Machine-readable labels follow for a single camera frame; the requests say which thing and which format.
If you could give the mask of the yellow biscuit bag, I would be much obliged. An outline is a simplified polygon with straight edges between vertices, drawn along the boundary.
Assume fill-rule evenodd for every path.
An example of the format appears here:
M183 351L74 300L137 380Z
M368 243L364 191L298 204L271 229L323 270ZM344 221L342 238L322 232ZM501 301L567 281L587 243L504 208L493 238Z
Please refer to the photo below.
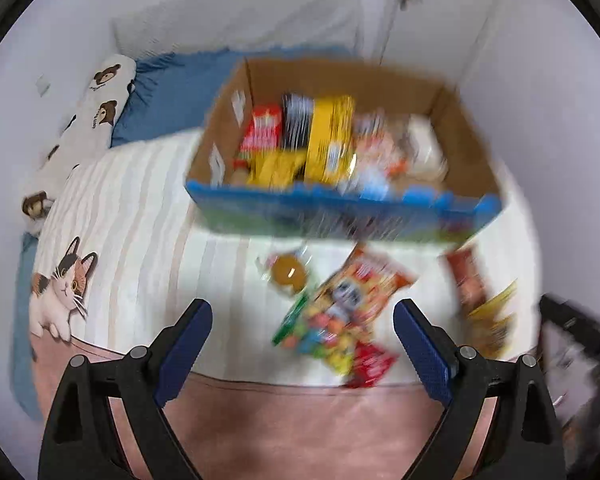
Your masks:
M467 343L487 359L501 358L508 348L516 322L516 313L508 304L516 291L517 282L513 281L465 316Z

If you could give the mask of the dark red snack packet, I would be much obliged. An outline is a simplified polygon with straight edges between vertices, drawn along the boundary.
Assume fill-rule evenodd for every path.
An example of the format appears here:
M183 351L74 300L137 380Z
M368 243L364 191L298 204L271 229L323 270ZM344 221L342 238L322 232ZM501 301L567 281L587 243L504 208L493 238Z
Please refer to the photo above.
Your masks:
M457 248L444 255L456 284L460 310L469 314L486 303L486 284L471 247Z

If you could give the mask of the small red snack packet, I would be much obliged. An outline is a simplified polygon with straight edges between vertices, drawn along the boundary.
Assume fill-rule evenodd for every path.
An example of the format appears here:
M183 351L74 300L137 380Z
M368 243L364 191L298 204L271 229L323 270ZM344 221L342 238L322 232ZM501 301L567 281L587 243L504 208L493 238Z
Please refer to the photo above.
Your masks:
M350 389L373 388L391 367L398 356L372 342L356 343L350 374L344 386Z

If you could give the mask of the orange cartoon snack bag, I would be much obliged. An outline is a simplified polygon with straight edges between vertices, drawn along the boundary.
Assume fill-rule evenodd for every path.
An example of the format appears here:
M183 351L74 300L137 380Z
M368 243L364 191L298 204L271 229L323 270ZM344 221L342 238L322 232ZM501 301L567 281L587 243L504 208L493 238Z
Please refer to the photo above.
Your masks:
M358 243L342 267L317 289L311 307L345 326L371 330L389 299L416 281L414 273L384 252Z

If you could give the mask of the white grey snack packet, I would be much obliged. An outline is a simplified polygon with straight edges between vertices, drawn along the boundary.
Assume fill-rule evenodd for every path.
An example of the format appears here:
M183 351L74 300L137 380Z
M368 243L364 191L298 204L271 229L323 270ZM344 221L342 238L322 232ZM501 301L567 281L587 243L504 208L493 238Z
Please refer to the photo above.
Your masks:
M428 117L408 116L400 135L400 145L406 154L409 176L437 182L445 178L448 164Z

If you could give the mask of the yellow chip bag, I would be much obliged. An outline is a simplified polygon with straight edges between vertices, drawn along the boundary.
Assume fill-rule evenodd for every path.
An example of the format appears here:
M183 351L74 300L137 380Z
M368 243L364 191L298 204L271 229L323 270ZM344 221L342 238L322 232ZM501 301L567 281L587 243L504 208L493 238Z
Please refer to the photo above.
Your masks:
M247 184L268 190L289 188L306 164L306 151L274 150L253 156Z

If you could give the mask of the colourful candy ball bag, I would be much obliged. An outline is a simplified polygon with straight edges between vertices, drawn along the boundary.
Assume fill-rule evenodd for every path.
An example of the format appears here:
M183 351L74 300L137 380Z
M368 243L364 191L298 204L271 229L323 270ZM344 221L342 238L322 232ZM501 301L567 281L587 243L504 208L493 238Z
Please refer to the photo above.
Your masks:
M300 294L283 318L273 346L296 350L323 361L336 374L349 375L358 344L370 344L373 331L348 321L346 315L314 300L312 290Z

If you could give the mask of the striped cream quilt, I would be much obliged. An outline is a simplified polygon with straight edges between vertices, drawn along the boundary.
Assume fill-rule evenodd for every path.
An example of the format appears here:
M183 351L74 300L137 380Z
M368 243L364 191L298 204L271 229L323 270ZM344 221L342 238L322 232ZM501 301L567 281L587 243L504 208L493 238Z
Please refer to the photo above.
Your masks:
M306 245L318 284L336 271L354 243L347 240L245 237L209 231L184 188L187 158L201 131L107 151L74 170L38 239L34 272L50 276L78 236L78 255L96 252L87 280L86 320L71 315L72 342L125 354L150 344L195 298L212 305L212 332L194 372L235 382L335 387L342 378L323 361L274 347L272 337L292 301L268 284L257 260L272 250ZM507 307L514 331L503 358L532 350L538 336L540 252L529 206L504 162L494 162L503 211L468 243L491 294L516 282ZM402 346L392 325L393 305L413 298L432 324L460 342L455 287L439 244L375 242L417 276L399 290L374 324L377 341L393 352Z

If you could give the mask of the bear print pillow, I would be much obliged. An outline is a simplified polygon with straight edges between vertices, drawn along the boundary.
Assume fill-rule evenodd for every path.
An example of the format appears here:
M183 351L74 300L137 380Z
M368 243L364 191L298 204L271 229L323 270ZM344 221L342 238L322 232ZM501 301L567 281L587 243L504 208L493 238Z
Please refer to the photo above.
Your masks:
M37 236L77 166L110 148L112 130L134 90L136 62L114 54L94 73L67 127L24 188L21 211Z

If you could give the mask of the big yellow black bag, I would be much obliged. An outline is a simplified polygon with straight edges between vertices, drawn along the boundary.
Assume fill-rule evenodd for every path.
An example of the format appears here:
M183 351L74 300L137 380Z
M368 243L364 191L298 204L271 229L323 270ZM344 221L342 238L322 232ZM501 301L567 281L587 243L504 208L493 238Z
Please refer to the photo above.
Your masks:
M347 177L352 156L352 96L314 102L304 180L335 186Z

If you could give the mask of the blue cardboard snack box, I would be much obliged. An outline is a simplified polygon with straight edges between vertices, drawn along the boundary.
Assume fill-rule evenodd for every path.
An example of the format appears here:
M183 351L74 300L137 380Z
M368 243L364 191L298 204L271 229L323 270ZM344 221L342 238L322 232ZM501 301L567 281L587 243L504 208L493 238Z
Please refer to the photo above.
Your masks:
M227 234L466 240L503 208L444 82L359 60L244 58L185 177Z

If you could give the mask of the red box snack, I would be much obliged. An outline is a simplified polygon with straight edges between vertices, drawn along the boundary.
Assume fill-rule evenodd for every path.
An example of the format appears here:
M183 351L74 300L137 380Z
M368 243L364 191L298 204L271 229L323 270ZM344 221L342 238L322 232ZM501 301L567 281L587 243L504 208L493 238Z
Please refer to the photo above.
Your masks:
M235 169L247 169L257 154L275 151L282 138L283 111L279 104L253 107L249 125L234 157Z

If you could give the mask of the blue bed sheet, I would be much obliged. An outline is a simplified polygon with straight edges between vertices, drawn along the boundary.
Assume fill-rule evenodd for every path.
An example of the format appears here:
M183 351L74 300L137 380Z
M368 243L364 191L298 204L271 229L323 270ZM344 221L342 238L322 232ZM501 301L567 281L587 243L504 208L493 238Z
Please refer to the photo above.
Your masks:
M137 60L133 76L126 73L125 65L131 62L129 58L111 55L104 67L96 72L86 92L91 96L101 84L108 86L116 78L126 83L122 98L118 99L118 118L109 127L104 149L108 151L124 144L200 127L215 92L244 55L242 51L230 49L159 54ZM41 228L41 222L30 222L21 237L10 356L12 393L20 408L36 422L42 419L42 414L33 383L31 346L24 336L28 331L28 284Z

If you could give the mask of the white door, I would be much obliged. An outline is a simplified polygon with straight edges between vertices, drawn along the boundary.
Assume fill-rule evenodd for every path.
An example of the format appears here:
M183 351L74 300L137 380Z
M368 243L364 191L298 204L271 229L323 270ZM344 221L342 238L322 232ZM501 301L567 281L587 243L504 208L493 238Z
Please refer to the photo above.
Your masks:
M474 57L497 2L422 0L401 11L399 0L386 0L373 58L455 84Z

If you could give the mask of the grey headboard cushion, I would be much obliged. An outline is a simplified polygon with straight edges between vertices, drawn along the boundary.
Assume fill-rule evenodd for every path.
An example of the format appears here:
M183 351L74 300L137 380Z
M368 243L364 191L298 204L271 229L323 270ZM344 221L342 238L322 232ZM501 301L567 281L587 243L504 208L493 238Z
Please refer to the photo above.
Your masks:
M161 0L112 20L129 58L363 43L361 0Z

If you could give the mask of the wall socket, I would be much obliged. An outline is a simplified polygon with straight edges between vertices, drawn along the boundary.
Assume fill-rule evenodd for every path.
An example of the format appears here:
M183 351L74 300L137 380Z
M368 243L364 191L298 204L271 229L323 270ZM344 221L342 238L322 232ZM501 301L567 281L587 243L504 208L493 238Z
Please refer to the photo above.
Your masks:
M35 81L35 89L39 96L45 96L48 90L50 90L50 81L45 75L41 75Z

